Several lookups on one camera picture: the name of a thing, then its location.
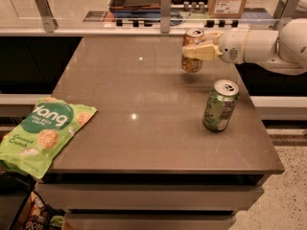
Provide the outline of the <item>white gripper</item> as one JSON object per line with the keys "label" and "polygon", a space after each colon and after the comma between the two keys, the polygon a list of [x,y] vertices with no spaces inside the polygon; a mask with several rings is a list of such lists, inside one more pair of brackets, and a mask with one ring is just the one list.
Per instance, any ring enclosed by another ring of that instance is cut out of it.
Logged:
{"label": "white gripper", "polygon": [[182,47],[187,58],[199,60],[215,60],[217,57],[227,63],[241,64],[244,62],[245,48],[248,39],[247,30],[229,30],[226,32],[206,32],[205,41]]}

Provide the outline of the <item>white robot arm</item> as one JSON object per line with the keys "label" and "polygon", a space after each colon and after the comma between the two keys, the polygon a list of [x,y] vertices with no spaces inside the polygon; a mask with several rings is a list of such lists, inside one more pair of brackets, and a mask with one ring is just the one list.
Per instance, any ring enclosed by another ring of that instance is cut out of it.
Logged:
{"label": "white robot arm", "polygon": [[233,29],[205,32],[204,42],[183,46],[187,58],[253,63],[283,75],[307,72],[307,19],[294,19],[281,31]]}

